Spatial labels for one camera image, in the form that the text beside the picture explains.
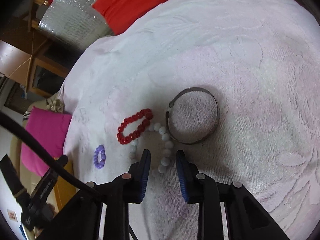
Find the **black cable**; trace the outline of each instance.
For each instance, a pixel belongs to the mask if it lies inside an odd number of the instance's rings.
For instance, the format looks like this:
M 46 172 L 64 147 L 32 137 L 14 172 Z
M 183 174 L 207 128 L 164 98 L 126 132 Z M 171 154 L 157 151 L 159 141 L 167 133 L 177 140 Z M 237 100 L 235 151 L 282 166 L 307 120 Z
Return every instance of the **black cable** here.
M 138 240 L 136 235 L 134 234 L 134 231 L 132 230 L 131 226 L 129 225 L 129 233 L 132 236 L 133 240 Z
M 56 163 L 56 161 L 50 156 L 50 154 L 41 146 L 33 136 L 21 127 L 18 123 L 8 117 L 6 114 L 0 111 L 0 125 L 11 132 L 13 135 L 23 141 L 36 155 L 38 155 L 50 168 L 59 174 L 63 179 L 69 182 L 71 185 L 87 192 L 91 196 L 95 197 L 98 201 L 102 200 L 101 194 L 93 188 L 90 188 L 79 179 L 72 176 L 63 167 Z

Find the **white bead bracelet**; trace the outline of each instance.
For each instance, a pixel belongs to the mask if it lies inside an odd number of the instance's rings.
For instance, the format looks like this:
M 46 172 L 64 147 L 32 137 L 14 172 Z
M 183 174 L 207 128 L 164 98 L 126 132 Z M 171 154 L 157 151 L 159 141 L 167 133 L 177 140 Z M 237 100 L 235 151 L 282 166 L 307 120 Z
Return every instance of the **white bead bracelet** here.
M 170 156 L 171 156 L 171 149 L 173 148 L 173 142 L 170 141 L 171 137 L 167 133 L 167 129 L 164 126 L 161 126 L 160 123 L 151 123 L 148 127 L 149 131 L 158 131 L 161 135 L 161 139 L 165 142 L 164 143 L 164 150 L 162 151 L 163 158 L 160 161 L 159 166 L 156 169 L 153 169 L 151 174 L 156 176 L 158 173 L 163 174 L 166 172 L 167 167 L 170 165 Z M 130 143 L 129 148 L 129 157 L 130 159 L 136 158 L 137 146 L 138 146 L 138 139 L 133 140 Z

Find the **pink cushion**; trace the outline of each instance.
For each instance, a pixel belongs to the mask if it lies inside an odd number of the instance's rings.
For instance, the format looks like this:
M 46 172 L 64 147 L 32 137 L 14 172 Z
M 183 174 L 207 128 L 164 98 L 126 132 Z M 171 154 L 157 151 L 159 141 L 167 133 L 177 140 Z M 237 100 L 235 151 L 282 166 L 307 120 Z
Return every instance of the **pink cushion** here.
M 71 114 L 60 114 L 34 107 L 29 116 L 26 130 L 53 158 L 59 158 L 63 152 L 71 118 Z M 29 171 L 41 177 L 49 169 L 24 143 L 21 147 L 21 161 Z

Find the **purple hair tie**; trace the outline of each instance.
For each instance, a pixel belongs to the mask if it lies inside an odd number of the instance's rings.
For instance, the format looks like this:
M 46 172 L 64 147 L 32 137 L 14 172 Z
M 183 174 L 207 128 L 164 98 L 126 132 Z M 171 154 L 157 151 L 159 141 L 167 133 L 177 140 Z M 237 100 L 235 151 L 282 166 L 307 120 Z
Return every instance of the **purple hair tie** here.
M 102 169 L 105 163 L 106 163 L 106 152 L 104 150 L 104 146 L 99 145 L 94 152 L 93 164 L 97 169 Z

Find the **red bead bracelet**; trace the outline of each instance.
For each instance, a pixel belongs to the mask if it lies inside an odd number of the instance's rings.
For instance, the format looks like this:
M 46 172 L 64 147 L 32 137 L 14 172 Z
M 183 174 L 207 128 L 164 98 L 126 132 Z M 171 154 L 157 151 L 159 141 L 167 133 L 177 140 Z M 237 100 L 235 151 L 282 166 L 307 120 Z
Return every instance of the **red bead bracelet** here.
M 138 128 L 128 136 L 123 135 L 124 128 L 127 127 L 129 123 L 135 122 L 138 119 L 141 119 L 142 117 L 146 117 L 143 121 L 142 124 L 138 125 Z M 142 109 L 140 112 L 137 112 L 133 116 L 130 116 L 128 118 L 125 118 L 123 122 L 121 123 L 120 127 L 118 127 L 118 142 L 121 144 L 128 144 L 131 141 L 137 139 L 140 137 L 141 133 L 145 131 L 145 129 L 150 125 L 150 120 L 153 118 L 153 114 L 151 109 Z

